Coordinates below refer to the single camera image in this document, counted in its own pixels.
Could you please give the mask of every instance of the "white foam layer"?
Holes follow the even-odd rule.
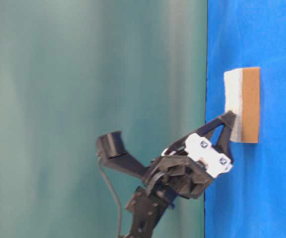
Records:
[[[232,111],[237,115],[231,134],[231,141],[241,142],[242,139],[242,83],[243,69],[236,68],[224,72],[224,84],[226,93],[225,112]]]

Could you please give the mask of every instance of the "black cable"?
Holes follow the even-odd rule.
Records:
[[[102,177],[104,178],[104,181],[105,183],[107,184],[112,196],[113,196],[113,199],[114,199],[114,202],[116,203],[117,205],[117,208],[118,208],[118,229],[117,229],[117,238],[120,238],[120,233],[121,233],[121,227],[122,227],[122,206],[121,206],[121,202],[119,201],[119,198],[112,186],[112,183],[111,181],[109,180],[107,174],[104,172],[103,168],[102,168],[102,165],[101,165],[101,158],[99,158],[98,160],[98,166],[99,166],[99,170],[100,170],[100,173],[102,175]]]

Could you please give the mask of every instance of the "metal bolt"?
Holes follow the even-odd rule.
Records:
[[[225,158],[220,158],[220,164],[225,165],[227,160]]]
[[[202,148],[207,148],[208,143],[203,140],[203,141],[201,141],[200,145]]]

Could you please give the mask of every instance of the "teal backdrop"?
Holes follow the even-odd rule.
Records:
[[[207,1],[0,0],[0,238],[115,237],[96,137],[148,165],[203,124],[206,44]],[[124,207],[139,180],[107,173]],[[203,238],[203,197],[154,237]]]

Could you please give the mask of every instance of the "blue fabric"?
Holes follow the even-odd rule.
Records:
[[[210,0],[206,120],[224,112],[223,73],[261,67],[260,142],[232,143],[206,191],[206,238],[286,238],[286,1]]]

